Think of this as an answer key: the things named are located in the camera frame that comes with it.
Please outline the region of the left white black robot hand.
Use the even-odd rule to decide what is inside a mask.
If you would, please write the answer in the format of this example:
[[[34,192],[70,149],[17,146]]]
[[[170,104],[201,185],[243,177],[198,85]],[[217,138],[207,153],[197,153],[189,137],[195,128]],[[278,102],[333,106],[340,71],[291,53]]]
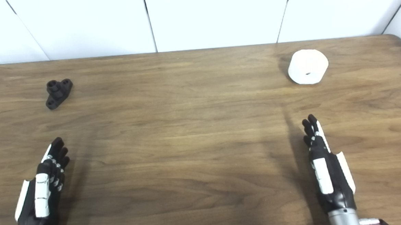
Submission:
[[[55,138],[37,165],[33,179],[24,180],[17,201],[17,225],[59,225],[59,201],[70,162],[62,138]]]

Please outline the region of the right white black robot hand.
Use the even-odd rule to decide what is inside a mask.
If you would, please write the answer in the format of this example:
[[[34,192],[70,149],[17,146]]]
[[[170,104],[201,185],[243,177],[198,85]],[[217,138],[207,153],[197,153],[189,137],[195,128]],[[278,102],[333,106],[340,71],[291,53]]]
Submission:
[[[330,150],[320,121],[310,114],[302,121],[308,159],[317,180],[317,198],[325,214],[340,209],[357,209],[356,185],[343,152]]]

